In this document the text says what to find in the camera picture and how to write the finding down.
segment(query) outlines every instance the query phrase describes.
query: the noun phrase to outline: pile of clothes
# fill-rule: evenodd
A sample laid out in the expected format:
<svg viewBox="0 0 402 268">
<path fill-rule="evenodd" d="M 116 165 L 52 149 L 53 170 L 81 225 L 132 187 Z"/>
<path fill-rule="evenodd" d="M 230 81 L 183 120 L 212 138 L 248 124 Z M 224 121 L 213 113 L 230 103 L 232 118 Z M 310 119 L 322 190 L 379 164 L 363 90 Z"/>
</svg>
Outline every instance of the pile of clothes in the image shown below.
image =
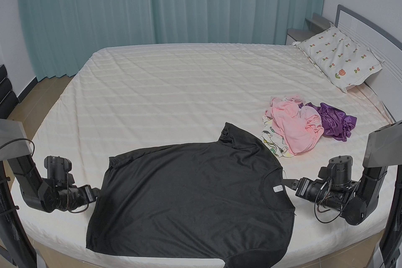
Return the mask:
<svg viewBox="0 0 402 268">
<path fill-rule="evenodd" d="M 299 95 L 271 98 L 261 140 L 277 157 L 311 150 L 321 135 L 346 142 L 357 118 L 325 103 L 305 103 Z"/>
</svg>

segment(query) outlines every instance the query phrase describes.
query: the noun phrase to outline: bedside table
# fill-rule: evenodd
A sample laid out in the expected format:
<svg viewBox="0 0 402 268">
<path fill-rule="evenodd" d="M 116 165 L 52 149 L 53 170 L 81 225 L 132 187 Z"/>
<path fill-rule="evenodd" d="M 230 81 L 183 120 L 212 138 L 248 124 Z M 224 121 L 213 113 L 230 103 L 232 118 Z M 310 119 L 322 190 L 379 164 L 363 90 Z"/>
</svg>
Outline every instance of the bedside table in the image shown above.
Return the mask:
<svg viewBox="0 0 402 268">
<path fill-rule="evenodd" d="M 307 24 L 308 30 L 302 29 L 288 29 L 286 44 L 292 44 L 294 41 L 304 41 L 313 37 L 316 34 L 329 29 L 330 21 L 320 16 L 319 14 L 313 13 L 313 18 L 306 18 L 305 22 Z"/>
</svg>

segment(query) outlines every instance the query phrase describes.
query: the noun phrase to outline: purple satin fabric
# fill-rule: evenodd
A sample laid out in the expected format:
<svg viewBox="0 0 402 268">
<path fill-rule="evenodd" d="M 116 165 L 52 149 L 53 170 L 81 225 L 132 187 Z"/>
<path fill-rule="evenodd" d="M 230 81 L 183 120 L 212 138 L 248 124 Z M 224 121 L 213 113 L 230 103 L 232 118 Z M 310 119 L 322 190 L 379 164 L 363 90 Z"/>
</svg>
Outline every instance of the purple satin fabric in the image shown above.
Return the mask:
<svg viewBox="0 0 402 268">
<path fill-rule="evenodd" d="M 313 107 L 321 116 L 324 135 L 332 136 L 335 140 L 347 141 L 350 131 L 356 126 L 357 118 L 346 115 L 343 110 L 321 103 L 320 107 L 307 103 L 306 106 Z"/>
</svg>

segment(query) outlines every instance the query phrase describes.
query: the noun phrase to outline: white headboard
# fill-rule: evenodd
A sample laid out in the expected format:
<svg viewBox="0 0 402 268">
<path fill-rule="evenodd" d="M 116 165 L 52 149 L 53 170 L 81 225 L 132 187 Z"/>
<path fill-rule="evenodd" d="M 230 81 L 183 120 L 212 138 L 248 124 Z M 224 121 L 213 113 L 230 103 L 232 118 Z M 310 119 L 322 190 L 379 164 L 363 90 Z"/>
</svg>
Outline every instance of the white headboard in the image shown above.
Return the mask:
<svg viewBox="0 0 402 268">
<path fill-rule="evenodd" d="M 355 42 L 371 49 L 383 69 L 368 77 L 367 85 L 383 101 L 395 120 L 402 119 L 402 43 L 361 15 L 338 5 L 335 26 Z"/>
</svg>

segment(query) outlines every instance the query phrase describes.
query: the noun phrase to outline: white bed sheet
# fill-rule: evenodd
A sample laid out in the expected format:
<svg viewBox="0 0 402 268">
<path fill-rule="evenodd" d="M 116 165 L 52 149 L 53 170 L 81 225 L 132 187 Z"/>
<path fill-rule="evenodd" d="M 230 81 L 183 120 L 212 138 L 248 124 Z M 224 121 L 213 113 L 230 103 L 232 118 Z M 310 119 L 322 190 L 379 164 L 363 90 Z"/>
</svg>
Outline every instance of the white bed sheet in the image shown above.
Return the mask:
<svg viewBox="0 0 402 268">
<path fill-rule="evenodd" d="M 339 154 L 354 157 L 353 178 L 362 173 L 368 133 L 388 123 L 367 98 L 364 86 L 342 93 L 294 46 L 259 44 L 164 44 L 102 49 L 88 60 L 50 110 L 34 137 L 34 160 L 72 161 L 77 185 L 101 187 L 108 157 L 130 150 L 219 138 L 225 122 L 260 136 L 261 116 L 271 96 L 299 93 L 318 105 L 336 106 L 357 117 L 346 143 L 320 138 L 313 150 L 280 162 L 288 178 L 315 179 Z M 313 205 L 288 194 L 296 207 L 293 236 L 276 267 L 292 267 L 339 250 L 385 227 L 395 167 L 389 168 L 377 209 L 361 225 L 343 219 L 324 225 Z M 103 267 L 223 267 L 220 259 L 136 258 L 97 254 L 85 248 L 94 204 L 82 214 L 43 213 L 28 208 L 18 182 L 12 195 L 27 233 L 64 254 Z M 329 219 L 334 212 L 322 215 Z"/>
</svg>

